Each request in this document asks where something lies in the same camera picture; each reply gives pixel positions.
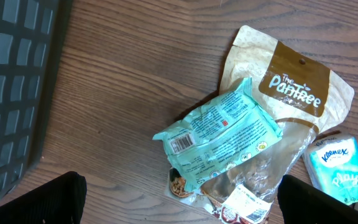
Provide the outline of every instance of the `plastic packaging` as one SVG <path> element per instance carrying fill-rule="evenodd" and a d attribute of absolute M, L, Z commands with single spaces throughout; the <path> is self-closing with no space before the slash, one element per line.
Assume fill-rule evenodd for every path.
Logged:
<path fill-rule="evenodd" d="M 358 146 L 348 134 L 314 142 L 303 154 L 313 187 L 350 205 L 358 202 Z"/>
<path fill-rule="evenodd" d="M 163 141 L 168 160 L 186 180 L 184 191 L 281 140 L 282 130 L 251 97 L 251 89 L 252 79 L 245 78 L 153 137 Z"/>

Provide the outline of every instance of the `kleenex logo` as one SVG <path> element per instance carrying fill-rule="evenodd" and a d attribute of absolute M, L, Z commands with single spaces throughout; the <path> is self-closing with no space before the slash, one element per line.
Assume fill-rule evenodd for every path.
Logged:
<path fill-rule="evenodd" d="M 325 142 L 320 147 L 322 149 L 316 151 L 320 163 L 331 168 L 349 162 L 355 152 L 354 143 L 349 141 L 340 141 L 335 144 Z"/>
<path fill-rule="evenodd" d="M 336 177 L 333 178 L 333 184 L 339 187 L 339 184 L 343 185 L 346 182 L 352 182 L 352 186 L 356 186 L 358 183 L 358 175 L 340 174 L 337 173 Z"/>
<path fill-rule="evenodd" d="M 327 160 L 332 156 L 332 155 L 348 155 L 349 152 L 347 151 L 347 149 L 338 149 L 338 150 L 335 150 L 335 151 L 327 151 L 325 153 L 324 156 L 322 156 L 321 158 L 323 159 L 324 162 L 327 162 Z"/>

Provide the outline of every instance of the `wooden floor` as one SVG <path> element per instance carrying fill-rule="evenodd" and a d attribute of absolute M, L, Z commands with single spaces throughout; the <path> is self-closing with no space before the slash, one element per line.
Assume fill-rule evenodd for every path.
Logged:
<path fill-rule="evenodd" d="M 240 26 L 337 72 L 356 91 L 337 127 L 358 140 L 358 0 L 76 0 L 43 159 L 4 201 L 69 170 L 86 177 L 83 223 L 218 223 L 163 196 L 152 136 L 216 96 Z M 291 173 L 310 182 L 303 161 Z M 283 223 L 277 203 L 269 223 Z"/>

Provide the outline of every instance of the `dark grey basket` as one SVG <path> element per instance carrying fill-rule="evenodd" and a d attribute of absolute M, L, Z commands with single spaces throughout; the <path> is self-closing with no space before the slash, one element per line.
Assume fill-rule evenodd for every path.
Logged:
<path fill-rule="evenodd" d="M 39 162 L 71 4 L 0 0 L 0 198 Z"/>

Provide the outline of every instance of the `pocket tissue pack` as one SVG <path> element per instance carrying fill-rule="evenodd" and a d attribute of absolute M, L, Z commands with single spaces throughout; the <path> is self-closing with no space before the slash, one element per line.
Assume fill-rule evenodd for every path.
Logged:
<path fill-rule="evenodd" d="M 315 141 L 303 154 L 313 187 L 350 205 L 358 202 L 358 146 L 353 136 Z"/>

